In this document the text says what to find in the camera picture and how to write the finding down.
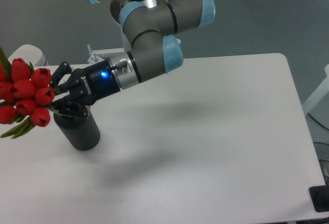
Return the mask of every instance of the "tulip bouquet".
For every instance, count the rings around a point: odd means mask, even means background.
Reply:
[[[19,123],[0,137],[18,138],[50,122],[49,110],[57,89],[49,87],[50,70],[33,69],[22,58],[8,61],[0,46],[0,124]]]

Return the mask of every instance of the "white table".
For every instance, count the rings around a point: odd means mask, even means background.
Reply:
[[[324,180],[281,54],[187,59],[100,100],[92,113],[101,141],[87,152],[75,150],[53,121],[0,140],[1,223],[329,216],[310,200],[308,188]]]

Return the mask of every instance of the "blue led light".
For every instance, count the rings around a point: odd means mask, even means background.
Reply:
[[[101,76],[102,76],[103,78],[107,79],[108,76],[109,76],[109,74],[108,74],[108,72],[103,71],[103,72],[101,72]]]

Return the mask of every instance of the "green leaf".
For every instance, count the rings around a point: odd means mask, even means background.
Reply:
[[[9,137],[9,136],[12,136],[12,135],[16,134],[17,132],[20,131],[20,129],[21,129],[24,125],[26,125],[26,124],[29,122],[29,120],[30,120],[30,119],[26,119],[26,120],[24,120],[21,124],[19,124],[19,125],[13,127],[13,128],[10,129],[9,131],[3,133],[3,134],[0,136],[0,138],[6,138],[6,137]]]
[[[35,125],[33,125],[31,123],[30,119],[28,119],[28,120],[29,120],[29,122],[25,126],[23,126],[22,129],[18,133],[16,133],[14,136],[12,136],[11,139],[15,139],[22,135],[25,135],[35,127]]]
[[[21,115],[17,120],[16,122],[17,123],[20,123],[22,120],[24,120],[25,116]]]
[[[30,62],[30,64],[27,66],[30,68],[31,73],[33,73],[34,72],[33,64]]]
[[[11,81],[11,64],[8,58],[6,57],[5,52],[3,51],[1,45],[0,45],[0,63],[2,64],[2,68],[4,69],[5,74]]]
[[[12,118],[12,120],[9,122],[9,124],[13,124],[15,122],[17,122],[17,120],[21,117],[22,115],[21,114],[17,114],[14,116],[14,118]]]
[[[53,89],[53,92],[55,93],[55,96],[60,94],[60,89],[59,88],[55,88]]]
[[[0,102],[0,107],[4,106],[4,105],[8,105],[9,102]]]

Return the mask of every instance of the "flower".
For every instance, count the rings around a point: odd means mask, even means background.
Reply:
[[[11,67],[11,78],[14,82],[21,79],[30,79],[31,70],[22,58],[14,59]]]
[[[21,115],[30,115],[31,113],[33,113],[33,111],[38,107],[38,104],[35,102],[35,100],[32,99],[25,99],[25,100],[21,100],[16,102],[15,104],[17,111],[21,114]]]
[[[47,68],[39,68],[32,73],[31,81],[37,88],[47,87],[51,80],[50,70]]]
[[[2,64],[0,64],[0,81],[1,82],[9,82],[9,79],[7,75],[5,74],[5,71],[2,67]]]
[[[9,124],[17,114],[17,109],[11,105],[4,105],[0,108],[0,124]]]
[[[50,122],[50,115],[48,109],[44,107],[37,108],[30,116],[33,125],[45,127]]]
[[[6,102],[14,102],[16,98],[9,90],[13,86],[12,83],[0,82],[0,99],[4,99]]]
[[[35,84],[28,79],[18,80],[9,91],[16,98],[31,98],[35,94]]]
[[[49,105],[55,97],[55,93],[53,92],[51,87],[44,87],[38,89],[35,93],[35,101],[37,104],[42,106]]]

